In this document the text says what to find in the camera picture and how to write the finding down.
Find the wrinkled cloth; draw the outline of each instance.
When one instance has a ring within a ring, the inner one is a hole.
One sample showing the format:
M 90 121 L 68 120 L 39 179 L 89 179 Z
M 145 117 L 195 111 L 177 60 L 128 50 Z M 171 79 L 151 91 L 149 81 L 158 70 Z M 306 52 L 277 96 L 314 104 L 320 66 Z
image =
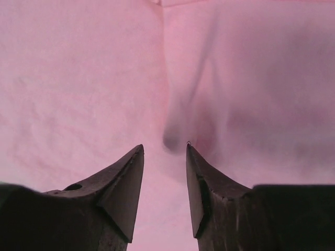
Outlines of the wrinkled cloth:
M 63 189 L 142 143 L 128 250 L 196 251 L 194 146 L 244 185 L 334 182 L 335 5 L 1 1 L 0 180 Z

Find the metal jaw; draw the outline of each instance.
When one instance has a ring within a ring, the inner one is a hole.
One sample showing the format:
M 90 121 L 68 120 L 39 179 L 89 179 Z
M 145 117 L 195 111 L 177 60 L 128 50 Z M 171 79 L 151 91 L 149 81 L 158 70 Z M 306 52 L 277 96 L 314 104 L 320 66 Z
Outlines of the metal jaw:
M 187 145 L 187 187 L 199 251 L 335 250 L 335 186 L 249 189 Z
M 0 250 L 115 250 L 131 243 L 143 145 L 63 191 L 0 185 Z

